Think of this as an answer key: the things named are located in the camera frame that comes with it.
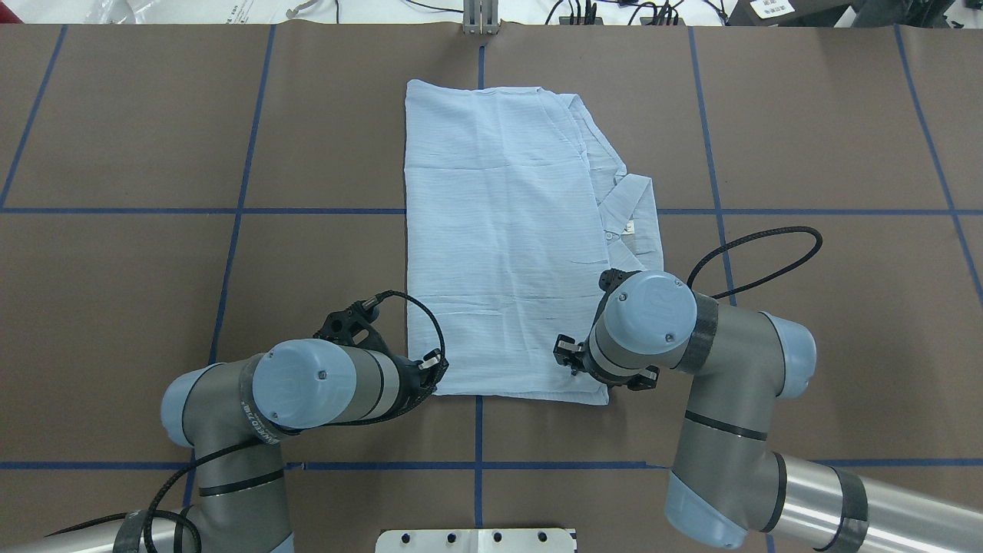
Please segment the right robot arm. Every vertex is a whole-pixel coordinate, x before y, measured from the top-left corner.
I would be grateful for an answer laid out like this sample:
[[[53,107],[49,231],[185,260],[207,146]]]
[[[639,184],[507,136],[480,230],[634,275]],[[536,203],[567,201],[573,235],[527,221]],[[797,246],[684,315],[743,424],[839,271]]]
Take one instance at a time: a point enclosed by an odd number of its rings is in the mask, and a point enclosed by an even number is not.
[[[661,369],[691,377],[664,514],[708,546],[750,532],[816,552],[979,552],[981,513],[772,451],[778,399],[815,372],[801,323],[720,304],[666,272],[607,270],[585,339],[559,335],[556,362],[607,386],[645,391]]]

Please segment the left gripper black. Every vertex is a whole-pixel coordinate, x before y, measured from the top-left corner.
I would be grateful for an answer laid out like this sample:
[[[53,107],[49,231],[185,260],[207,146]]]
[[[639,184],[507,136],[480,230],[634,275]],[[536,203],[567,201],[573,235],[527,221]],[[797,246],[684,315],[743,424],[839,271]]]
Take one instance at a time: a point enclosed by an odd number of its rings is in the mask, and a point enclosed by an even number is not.
[[[418,405],[431,396],[449,368],[445,358],[445,350],[433,349],[421,360],[405,366],[403,373],[409,405]]]

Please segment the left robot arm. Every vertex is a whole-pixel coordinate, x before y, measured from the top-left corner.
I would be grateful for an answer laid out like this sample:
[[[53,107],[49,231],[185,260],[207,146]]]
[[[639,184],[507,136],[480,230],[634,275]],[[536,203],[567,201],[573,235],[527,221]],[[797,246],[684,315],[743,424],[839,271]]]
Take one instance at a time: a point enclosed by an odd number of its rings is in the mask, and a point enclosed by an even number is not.
[[[427,399],[445,351],[421,360],[363,343],[293,339],[182,375],[161,402],[169,438],[192,449],[150,504],[64,528],[15,552],[291,552],[281,445],[326,426],[386,422]]]

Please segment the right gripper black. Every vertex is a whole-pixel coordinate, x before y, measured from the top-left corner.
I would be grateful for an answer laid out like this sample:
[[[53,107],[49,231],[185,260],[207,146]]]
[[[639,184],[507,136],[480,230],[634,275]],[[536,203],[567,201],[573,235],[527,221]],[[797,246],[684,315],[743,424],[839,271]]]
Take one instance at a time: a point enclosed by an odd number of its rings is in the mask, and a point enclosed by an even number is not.
[[[624,368],[607,359],[600,349],[594,351],[589,344],[576,342],[572,336],[556,336],[552,354],[557,364],[570,369],[571,375],[587,374],[609,389],[625,386],[630,391],[650,391],[659,382],[660,369],[656,366]]]

